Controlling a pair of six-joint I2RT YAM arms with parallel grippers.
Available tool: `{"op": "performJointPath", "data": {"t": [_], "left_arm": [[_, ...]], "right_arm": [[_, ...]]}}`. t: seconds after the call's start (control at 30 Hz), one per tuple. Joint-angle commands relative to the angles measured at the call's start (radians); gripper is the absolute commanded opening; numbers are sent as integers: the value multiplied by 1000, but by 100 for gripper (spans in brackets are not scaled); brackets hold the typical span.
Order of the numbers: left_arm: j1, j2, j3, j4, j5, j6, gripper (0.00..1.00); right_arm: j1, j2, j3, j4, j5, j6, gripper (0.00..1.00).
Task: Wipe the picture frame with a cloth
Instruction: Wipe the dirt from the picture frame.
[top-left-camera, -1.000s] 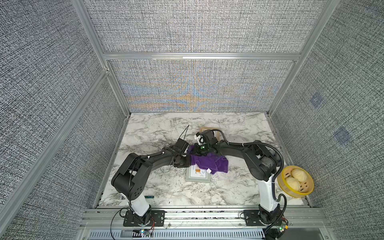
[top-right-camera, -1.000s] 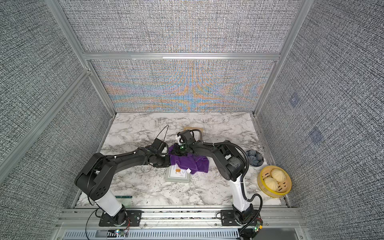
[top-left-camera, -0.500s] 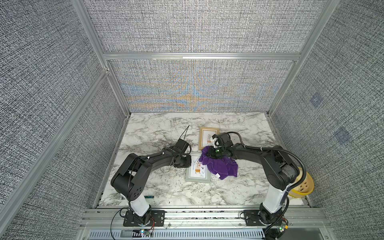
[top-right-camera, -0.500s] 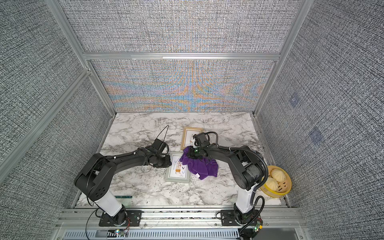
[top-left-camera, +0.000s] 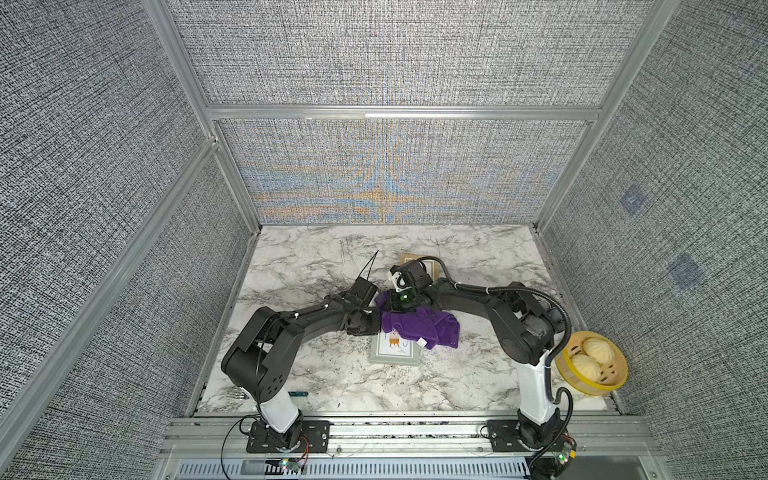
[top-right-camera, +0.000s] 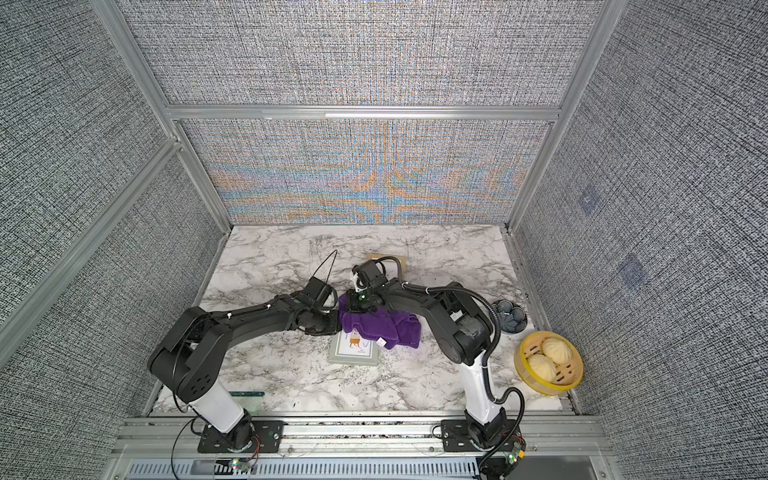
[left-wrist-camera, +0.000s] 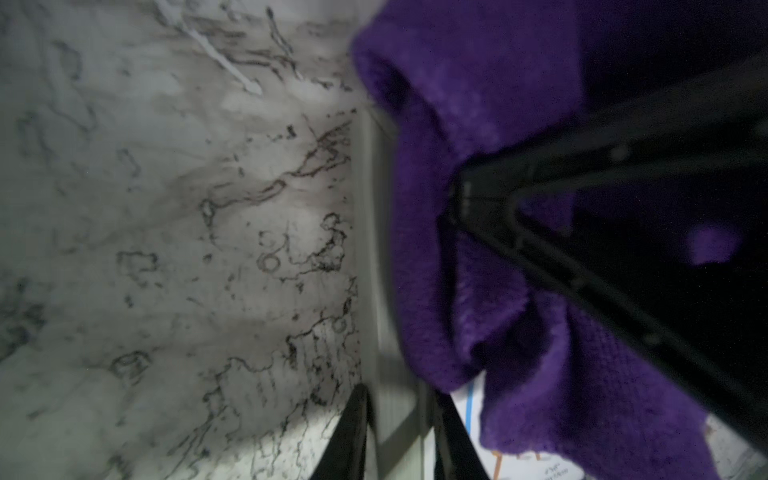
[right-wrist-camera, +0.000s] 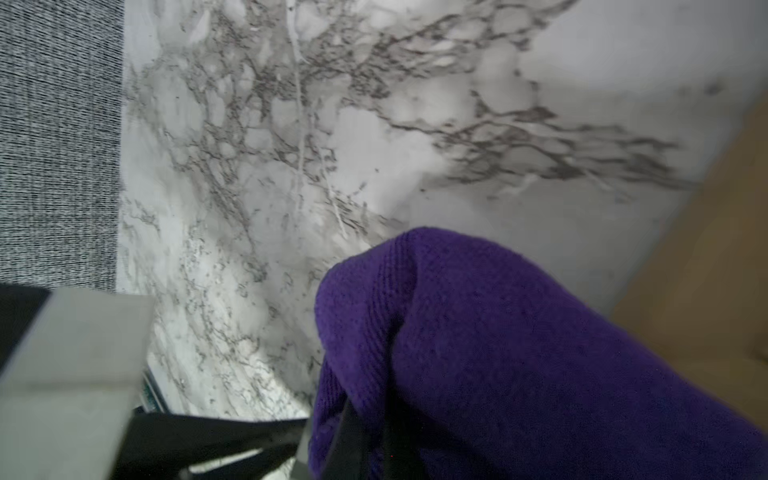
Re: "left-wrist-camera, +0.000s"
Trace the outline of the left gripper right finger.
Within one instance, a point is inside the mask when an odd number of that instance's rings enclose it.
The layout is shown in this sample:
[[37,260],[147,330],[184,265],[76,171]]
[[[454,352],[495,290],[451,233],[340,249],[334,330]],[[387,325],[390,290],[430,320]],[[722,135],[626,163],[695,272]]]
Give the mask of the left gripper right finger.
[[434,478],[438,480],[488,480],[469,434],[448,394],[433,394],[432,425],[435,432]]

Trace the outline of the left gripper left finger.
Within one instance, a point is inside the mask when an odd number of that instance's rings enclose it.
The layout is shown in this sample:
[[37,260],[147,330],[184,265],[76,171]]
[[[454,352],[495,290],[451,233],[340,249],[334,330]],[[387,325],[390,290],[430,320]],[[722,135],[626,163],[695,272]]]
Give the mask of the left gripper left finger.
[[366,463],[369,393],[352,390],[336,428],[310,480],[363,480]]

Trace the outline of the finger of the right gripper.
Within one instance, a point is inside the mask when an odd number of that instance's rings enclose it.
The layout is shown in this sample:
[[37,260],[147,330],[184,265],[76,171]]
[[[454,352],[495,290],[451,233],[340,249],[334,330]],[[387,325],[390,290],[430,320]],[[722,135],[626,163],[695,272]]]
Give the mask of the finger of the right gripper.
[[767,446],[767,55],[455,175],[460,229]]

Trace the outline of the grey green picture frame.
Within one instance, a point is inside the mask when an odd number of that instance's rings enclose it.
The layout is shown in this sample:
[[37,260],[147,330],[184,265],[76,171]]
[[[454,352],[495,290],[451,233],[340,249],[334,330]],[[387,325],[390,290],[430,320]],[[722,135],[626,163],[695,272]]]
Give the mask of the grey green picture frame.
[[[372,412],[368,466],[372,479],[435,479],[433,394],[401,351],[390,254],[392,163],[398,131],[381,110],[360,110],[352,123],[351,158],[362,380]],[[583,479],[572,462],[541,452],[501,455],[479,444],[484,379],[450,396],[489,479]]]

